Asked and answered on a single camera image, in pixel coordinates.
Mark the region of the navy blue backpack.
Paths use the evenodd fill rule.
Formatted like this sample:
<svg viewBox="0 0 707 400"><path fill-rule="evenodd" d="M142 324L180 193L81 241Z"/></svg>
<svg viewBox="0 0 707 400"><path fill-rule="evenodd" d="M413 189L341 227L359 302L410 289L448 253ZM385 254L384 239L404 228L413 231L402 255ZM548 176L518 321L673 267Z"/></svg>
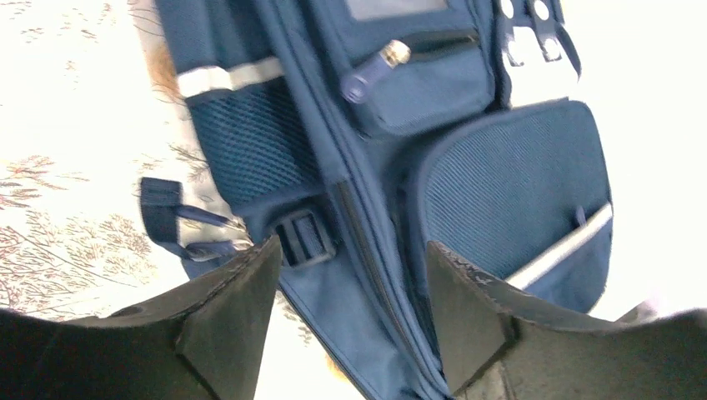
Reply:
<svg viewBox="0 0 707 400"><path fill-rule="evenodd" d="M158 1L220 197L367 399L448 399L430 241L579 313L613 209L558 1Z"/></svg>

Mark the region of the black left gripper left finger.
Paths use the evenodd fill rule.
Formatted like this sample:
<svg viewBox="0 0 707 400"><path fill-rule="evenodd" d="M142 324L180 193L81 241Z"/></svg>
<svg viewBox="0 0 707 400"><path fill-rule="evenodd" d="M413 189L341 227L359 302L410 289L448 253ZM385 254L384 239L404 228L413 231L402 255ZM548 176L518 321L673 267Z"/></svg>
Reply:
<svg viewBox="0 0 707 400"><path fill-rule="evenodd" d="M105 318L1 313L4 399L251 399L279 269L271 237Z"/></svg>

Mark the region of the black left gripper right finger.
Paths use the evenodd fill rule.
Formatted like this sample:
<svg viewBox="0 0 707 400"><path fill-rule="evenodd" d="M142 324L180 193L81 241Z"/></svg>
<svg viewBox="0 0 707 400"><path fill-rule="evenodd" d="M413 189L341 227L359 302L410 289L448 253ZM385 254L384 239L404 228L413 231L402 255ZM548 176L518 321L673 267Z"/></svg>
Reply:
<svg viewBox="0 0 707 400"><path fill-rule="evenodd" d="M465 399L703 399L706 313L609 322L558 307L427 246L449 390Z"/></svg>

